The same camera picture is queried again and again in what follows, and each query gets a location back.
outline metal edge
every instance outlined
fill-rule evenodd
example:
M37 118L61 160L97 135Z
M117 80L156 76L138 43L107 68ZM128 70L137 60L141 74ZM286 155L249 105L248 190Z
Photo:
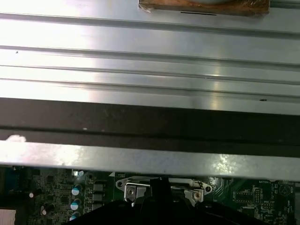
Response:
M2 165L300 180L300 158L138 150L0 141Z

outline integrated circuit chip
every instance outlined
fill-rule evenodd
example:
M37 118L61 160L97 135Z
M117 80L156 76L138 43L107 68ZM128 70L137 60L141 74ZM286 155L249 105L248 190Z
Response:
M93 187L93 191L94 192L103 192L104 191L104 183L100 183L100 182L96 182L94 183L94 187Z
M47 176L47 183L53 183L54 177L53 176Z
M69 197L67 195L60 197L60 202L62 204L69 204Z
M235 192L234 193L236 203L251 203L253 202L253 193L247 192Z
M93 201L95 202L103 201L103 194L93 194Z

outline motherboard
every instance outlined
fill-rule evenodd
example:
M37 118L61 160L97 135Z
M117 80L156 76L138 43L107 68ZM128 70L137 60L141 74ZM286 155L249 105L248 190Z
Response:
M61 225L94 209L124 199L116 184L141 174L57 168L1 167L2 197L32 198L27 225ZM197 177L210 185L205 200L222 203L268 224L294 225L295 183Z

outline capacitor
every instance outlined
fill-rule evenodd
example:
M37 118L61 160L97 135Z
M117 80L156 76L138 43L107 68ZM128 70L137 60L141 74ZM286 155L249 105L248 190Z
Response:
M77 184L71 191L72 195L75 195L75 196L79 195L79 193L81 192L82 189L83 189L82 186Z
M34 198L42 193L42 189L38 188L29 193L29 198Z
M49 212L53 211L55 209L55 205L54 204L50 204L44 207L44 209L42 210L42 215L47 215Z
M80 217L80 213L79 213L79 212L75 212L75 213L73 213L73 214L71 215L70 221L73 220L73 219L76 219L76 218L78 218L78 217Z
M75 199L72 203L71 203L71 210L77 210L79 208L81 201L80 199Z

